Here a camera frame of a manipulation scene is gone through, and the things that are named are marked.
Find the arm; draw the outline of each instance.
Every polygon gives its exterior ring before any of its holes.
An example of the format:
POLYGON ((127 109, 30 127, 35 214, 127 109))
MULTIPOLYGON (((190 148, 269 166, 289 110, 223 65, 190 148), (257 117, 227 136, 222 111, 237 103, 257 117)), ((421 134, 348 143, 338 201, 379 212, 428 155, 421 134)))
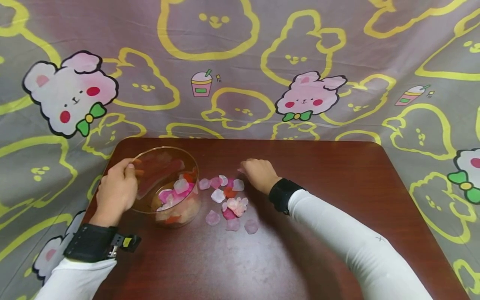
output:
MULTIPOLYGON (((97 210, 90 224, 100 228, 116 227, 121 215, 133 205, 137 180, 131 159, 124 159, 104 176, 96 195, 97 210)), ((39 291, 36 300, 91 300, 100 284, 117 264, 115 259, 82 262, 64 258, 39 291)))
POLYGON ((403 257, 380 234, 345 212, 278 177, 268 161, 242 162, 250 183, 269 195, 281 212, 289 212, 332 249, 349 267, 366 300, 432 299, 403 257))

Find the pink bunny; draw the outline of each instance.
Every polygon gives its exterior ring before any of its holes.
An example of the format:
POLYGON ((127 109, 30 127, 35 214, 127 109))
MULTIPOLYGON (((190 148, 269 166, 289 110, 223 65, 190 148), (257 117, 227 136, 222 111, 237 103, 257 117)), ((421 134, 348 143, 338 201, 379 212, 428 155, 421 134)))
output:
POLYGON ((60 68, 47 61, 35 63, 23 80, 23 88, 54 134, 70 138, 77 131, 90 133, 94 119, 104 116, 105 105, 118 95, 118 83, 100 69, 102 59, 79 51, 60 68))
POLYGON ((276 112, 284 115, 282 121, 308 121, 337 103, 338 89, 347 82, 345 76, 320 80, 317 71, 295 76, 288 91, 275 103, 276 112))

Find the green bow tie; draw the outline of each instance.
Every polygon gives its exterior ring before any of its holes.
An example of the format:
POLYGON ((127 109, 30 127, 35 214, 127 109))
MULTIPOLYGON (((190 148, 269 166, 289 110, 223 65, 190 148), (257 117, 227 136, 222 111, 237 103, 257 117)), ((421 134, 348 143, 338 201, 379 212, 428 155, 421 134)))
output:
POLYGON ((468 181, 468 174, 465 171, 450 173, 447 175, 448 180, 457 184, 465 193, 465 198, 473 204, 480 204, 480 189, 473 186, 468 181))
POLYGON ((97 119, 105 116, 107 110, 100 102, 95 103, 90 112, 85 115, 85 119, 77 123, 77 129, 80 131, 83 137, 87 137, 90 133, 90 123, 93 122, 93 119, 97 119))
POLYGON ((285 114, 282 121, 283 122, 288 122, 288 121, 293 120, 293 119, 295 119, 295 120, 300 119, 302 121, 308 121, 312 117, 312 113, 313 113, 312 110, 307 110, 307 111, 305 111, 304 113, 301 113, 301 114, 299 114, 299 113, 294 114, 293 112, 288 112, 288 113, 285 114))

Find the table surface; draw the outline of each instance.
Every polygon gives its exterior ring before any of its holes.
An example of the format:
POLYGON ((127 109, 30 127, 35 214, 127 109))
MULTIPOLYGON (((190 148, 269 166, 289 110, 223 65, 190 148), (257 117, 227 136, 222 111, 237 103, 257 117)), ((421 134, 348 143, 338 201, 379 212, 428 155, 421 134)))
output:
MULTIPOLYGON (((468 299, 423 221, 385 151, 369 142, 259 141, 129 138, 116 147, 107 169, 126 157, 158 146, 175 146, 197 160, 199 178, 237 176, 246 158, 270 160, 279 176, 347 212, 386 237, 408 261, 436 300, 468 299)), ((156 227, 146 215, 128 211, 120 232, 137 234, 134 254, 118 264, 95 299, 362 299, 347 267, 319 240, 266 197, 246 186, 250 204, 238 232, 226 220, 205 223, 221 205, 200 191, 198 216, 179 229, 156 227), (245 221, 260 228, 248 235, 245 221)), ((95 199, 84 221, 96 209, 95 199)))

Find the white sleeve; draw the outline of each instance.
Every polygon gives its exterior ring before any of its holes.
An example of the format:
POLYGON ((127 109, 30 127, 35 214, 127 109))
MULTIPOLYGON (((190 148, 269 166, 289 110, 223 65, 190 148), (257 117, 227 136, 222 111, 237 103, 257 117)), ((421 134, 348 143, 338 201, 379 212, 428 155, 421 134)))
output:
POLYGON ((431 300, 405 259, 380 234, 304 190, 293 193, 290 215, 348 266, 365 300, 431 300))
POLYGON ((64 258, 35 300, 91 300, 116 264, 115 259, 90 264, 64 258))

